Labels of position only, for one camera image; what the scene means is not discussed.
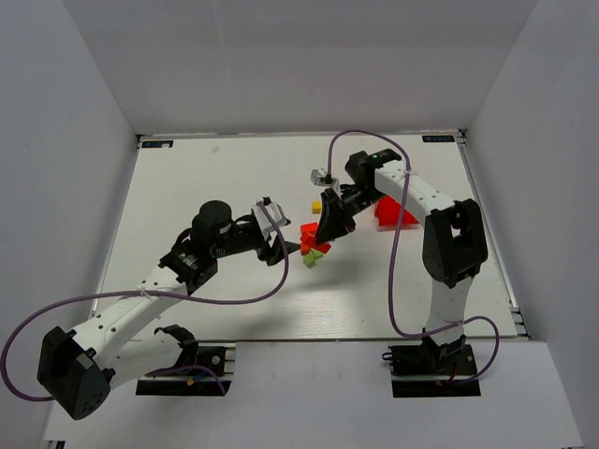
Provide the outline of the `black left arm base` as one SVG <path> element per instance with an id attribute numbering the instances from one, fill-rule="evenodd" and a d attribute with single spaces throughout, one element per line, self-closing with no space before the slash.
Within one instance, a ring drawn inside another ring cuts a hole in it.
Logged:
<path id="1" fill-rule="evenodd" d="M 138 397 L 224 397 L 235 370 L 236 345 L 199 345 L 190 358 L 180 360 L 167 373 L 145 376 L 137 381 Z"/>

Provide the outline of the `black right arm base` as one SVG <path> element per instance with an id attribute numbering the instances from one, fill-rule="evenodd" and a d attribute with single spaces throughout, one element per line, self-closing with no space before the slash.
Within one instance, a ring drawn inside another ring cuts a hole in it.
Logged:
<path id="1" fill-rule="evenodd" d="M 474 352 L 466 344 L 439 363 L 426 358 L 423 345 L 389 346 L 382 354 L 391 375 L 393 398 L 475 398 L 481 396 Z"/>

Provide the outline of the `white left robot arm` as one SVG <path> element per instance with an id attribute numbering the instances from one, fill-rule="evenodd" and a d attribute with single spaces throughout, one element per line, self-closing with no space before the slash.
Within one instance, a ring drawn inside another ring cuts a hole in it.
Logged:
<path id="1" fill-rule="evenodd" d="M 72 419 L 81 420 L 121 384 L 181 369 L 197 349 L 189 331 L 167 325 L 147 338 L 139 332 L 169 308 L 193 300 L 221 258 L 253 252 L 268 266 L 287 263 L 299 245 L 271 234 L 289 223 L 282 207 L 267 197 L 239 219 L 223 201 L 203 204 L 135 290 L 118 293 L 114 304 L 74 328 L 57 326 L 44 336 L 38 382 Z"/>

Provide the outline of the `red plastic tray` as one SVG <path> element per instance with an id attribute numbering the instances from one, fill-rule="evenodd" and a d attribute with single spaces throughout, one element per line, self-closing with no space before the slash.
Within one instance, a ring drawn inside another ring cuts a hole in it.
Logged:
<path id="1" fill-rule="evenodd" d="M 379 232 L 395 229 L 402 212 L 401 205 L 389 196 L 380 199 L 374 206 L 373 216 L 376 221 L 376 230 Z M 416 229 L 419 227 L 418 220 L 406 211 L 402 218 L 402 229 Z"/>

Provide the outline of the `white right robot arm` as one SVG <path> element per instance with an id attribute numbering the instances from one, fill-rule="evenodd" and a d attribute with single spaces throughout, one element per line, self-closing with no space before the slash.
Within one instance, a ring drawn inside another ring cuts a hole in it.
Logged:
<path id="1" fill-rule="evenodd" d="M 488 246 L 479 205 L 471 198 L 455 200 L 412 169 L 409 156 L 391 149 L 352 154 L 345 164 L 351 183 L 341 184 L 321 169 L 311 181 L 323 187 L 317 243 L 352 233 L 355 216 L 389 197 L 410 213 L 423 229 L 422 262 L 431 277 L 431 307 L 419 344 L 391 353 L 395 373 L 451 374 L 466 353 L 463 323 L 469 290 L 488 259 Z"/>

